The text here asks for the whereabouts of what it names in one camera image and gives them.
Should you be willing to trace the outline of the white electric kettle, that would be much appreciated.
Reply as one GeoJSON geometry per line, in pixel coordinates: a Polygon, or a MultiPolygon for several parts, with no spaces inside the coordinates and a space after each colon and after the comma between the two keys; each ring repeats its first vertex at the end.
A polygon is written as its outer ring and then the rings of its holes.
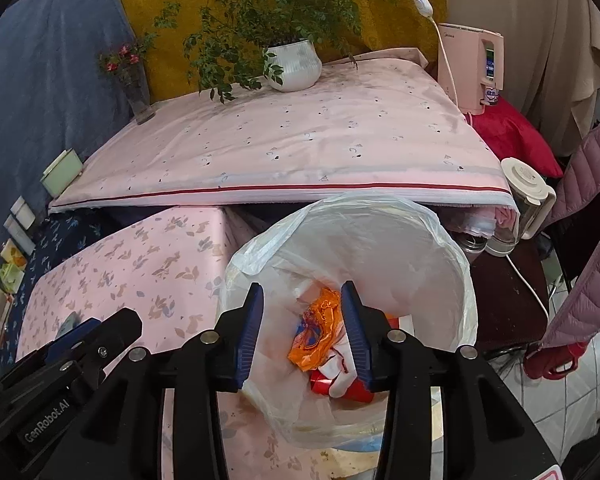
{"type": "Polygon", "coordinates": [[[498,215],[494,234],[486,243],[486,252],[495,257],[508,256],[521,240],[531,240],[556,203],[554,188],[525,162],[507,157],[501,167],[516,209],[503,209],[498,215]]]}

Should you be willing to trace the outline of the pink water dispenser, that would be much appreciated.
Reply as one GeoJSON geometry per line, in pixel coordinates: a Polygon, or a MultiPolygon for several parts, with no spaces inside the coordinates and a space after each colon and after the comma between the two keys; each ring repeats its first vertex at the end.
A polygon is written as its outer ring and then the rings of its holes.
{"type": "Polygon", "coordinates": [[[504,37],[450,23],[438,32],[438,83],[464,114],[482,114],[504,88],[504,37]]]}

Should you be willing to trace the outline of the mauve puffer jacket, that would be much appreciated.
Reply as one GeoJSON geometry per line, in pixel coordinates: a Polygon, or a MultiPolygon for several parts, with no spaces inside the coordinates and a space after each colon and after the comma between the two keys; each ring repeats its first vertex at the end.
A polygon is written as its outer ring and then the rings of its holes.
{"type": "Polygon", "coordinates": [[[543,229],[571,289],[547,326],[545,348],[589,341],[600,332],[600,124],[571,156],[556,193],[543,229]]]}

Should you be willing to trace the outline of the white cylindrical jar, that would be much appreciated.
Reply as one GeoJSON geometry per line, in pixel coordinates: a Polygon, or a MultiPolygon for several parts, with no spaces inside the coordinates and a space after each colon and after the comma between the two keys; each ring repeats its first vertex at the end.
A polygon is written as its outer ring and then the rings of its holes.
{"type": "Polygon", "coordinates": [[[26,231],[35,224],[35,213],[22,196],[14,201],[10,207],[10,212],[26,231]]]}

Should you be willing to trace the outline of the orange plastic bag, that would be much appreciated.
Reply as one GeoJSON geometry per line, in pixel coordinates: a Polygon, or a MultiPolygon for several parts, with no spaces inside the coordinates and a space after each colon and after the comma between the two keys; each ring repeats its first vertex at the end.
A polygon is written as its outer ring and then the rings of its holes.
{"type": "Polygon", "coordinates": [[[303,311],[287,358],[302,372],[317,370],[343,335],[340,292],[323,287],[303,311]]]}

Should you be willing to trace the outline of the green plant in white pot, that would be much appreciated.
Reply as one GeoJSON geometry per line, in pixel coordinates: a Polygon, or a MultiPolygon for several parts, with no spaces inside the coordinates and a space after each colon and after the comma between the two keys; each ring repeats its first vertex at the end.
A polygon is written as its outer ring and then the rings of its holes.
{"type": "Polygon", "coordinates": [[[183,40],[187,77],[225,103],[235,88],[283,81],[288,70],[274,58],[275,47],[307,41],[350,58],[352,41],[362,34],[362,1],[201,0],[200,24],[183,40]]]}

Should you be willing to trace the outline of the white bag lined trash bin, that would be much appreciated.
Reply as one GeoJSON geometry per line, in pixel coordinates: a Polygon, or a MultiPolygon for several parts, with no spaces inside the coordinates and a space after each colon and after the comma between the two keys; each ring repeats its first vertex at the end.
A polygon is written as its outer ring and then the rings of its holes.
{"type": "Polygon", "coordinates": [[[288,443],[347,448],[379,439],[387,397],[355,405],[311,391],[287,354],[300,322],[324,287],[353,282],[367,307],[411,318],[425,346],[474,344],[478,312],[464,252],[430,209],[390,194],[351,192],[306,206],[253,237],[225,269],[218,311],[264,292],[251,370],[242,392],[288,443]]]}

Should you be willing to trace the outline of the pink dotted bed sheet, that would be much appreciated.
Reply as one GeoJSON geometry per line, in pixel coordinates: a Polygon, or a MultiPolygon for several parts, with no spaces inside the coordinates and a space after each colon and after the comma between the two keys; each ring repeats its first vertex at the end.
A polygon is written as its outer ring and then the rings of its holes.
{"type": "Polygon", "coordinates": [[[309,89],[163,101],[97,150],[51,211],[309,203],[355,190],[509,209],[500,162],[414,48],[332,62],[309,89]]]}

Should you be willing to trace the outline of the tall white bottle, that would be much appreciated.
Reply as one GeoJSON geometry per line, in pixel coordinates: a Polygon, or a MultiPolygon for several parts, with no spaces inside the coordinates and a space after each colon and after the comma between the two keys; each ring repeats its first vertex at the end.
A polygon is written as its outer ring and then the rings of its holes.
{"type": "Polygon", "coordinates": [[[20,226],[17,219],[11,214],[4,222],[4,228],[9,232],[10,237],[15,241],[18,247],[27,255],[30,256],[35,251],[35,244],[30,239],[27,232],[20,226]]]}

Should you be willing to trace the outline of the glass vase with red flowers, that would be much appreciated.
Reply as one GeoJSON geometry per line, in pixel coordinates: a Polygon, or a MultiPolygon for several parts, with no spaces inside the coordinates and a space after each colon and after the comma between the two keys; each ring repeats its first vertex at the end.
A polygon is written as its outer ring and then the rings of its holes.
{"type": "Polygon", "coordinates": [[[155,116],[150,105],[144,70],[146,53],[151,47],[151,38],[136,40],[101,53],[97,59],[100,70],[114,78],[122,89],[137,125],[148,122],[155,116]]]}

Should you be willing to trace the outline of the red white paper cup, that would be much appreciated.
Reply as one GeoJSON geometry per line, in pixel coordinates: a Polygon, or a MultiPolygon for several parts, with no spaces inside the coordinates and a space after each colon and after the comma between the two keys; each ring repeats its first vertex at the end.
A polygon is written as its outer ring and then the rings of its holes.
{"type": "MultiPolygon", "coordinates": [[[[333,382],[333,379],[327,378],[318,370],[312,370],[311,374],[309,374],[311,390],[314,393],[321,394],[322,396],[330,396],[329,389],[333,382]]],[[[352,382],[352,385],[347,388],[347,391],[344,393],[342,398],[343,400],[370,404],[370,402],[374,400],[374,395],[366,389],[364,384],[359,379],[355,379],[355,381],[352,382]]]]}

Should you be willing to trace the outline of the mint green tissue box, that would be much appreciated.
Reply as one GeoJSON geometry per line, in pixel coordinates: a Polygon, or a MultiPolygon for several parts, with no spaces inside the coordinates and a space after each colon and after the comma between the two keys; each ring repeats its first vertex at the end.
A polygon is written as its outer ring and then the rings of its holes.
{"type": "Polygon", "coordinates": [[[53,198],[62,192],[81,174],[83,162],[75,150],[62,151],[43,171],[41,183],[53,198]]]}

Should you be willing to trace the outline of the white cloth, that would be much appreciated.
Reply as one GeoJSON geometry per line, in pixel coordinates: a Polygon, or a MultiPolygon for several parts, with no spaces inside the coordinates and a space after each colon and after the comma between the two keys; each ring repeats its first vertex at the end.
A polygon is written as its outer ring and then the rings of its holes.
{"type": "Polygon", "coordinates": [[[358,379],[347,335],[342,335],[328,350],[326,361],[317,370],[327,378],[334,380],[329,389],[329,397],[342,399],[347,388],[355,379],[358,379]]]}

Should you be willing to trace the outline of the small green yellow box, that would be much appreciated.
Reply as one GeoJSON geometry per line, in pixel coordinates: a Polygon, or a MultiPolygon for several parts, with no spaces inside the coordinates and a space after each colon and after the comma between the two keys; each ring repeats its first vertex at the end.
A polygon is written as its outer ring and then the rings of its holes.
{"type": "Polygon", "coordinates": [[[0,267],[0,279],[5,289],[11,295],[15,295],[20,289],[24,277],[23,270],[12,262],[4,262],[0,267]]]}

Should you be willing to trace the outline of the red cushion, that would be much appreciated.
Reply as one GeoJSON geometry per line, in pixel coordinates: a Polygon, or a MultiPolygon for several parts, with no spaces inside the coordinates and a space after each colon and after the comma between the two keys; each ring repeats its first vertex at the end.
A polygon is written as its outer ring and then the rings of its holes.
{"type": "Polygon", "coordinates": [[[562,168],[550,146],[532,123],[504,98],[487,105],[481,114],[466,114],[474,128],[499,160],[513,157],[542,177],[560,179],[562,168]]]}

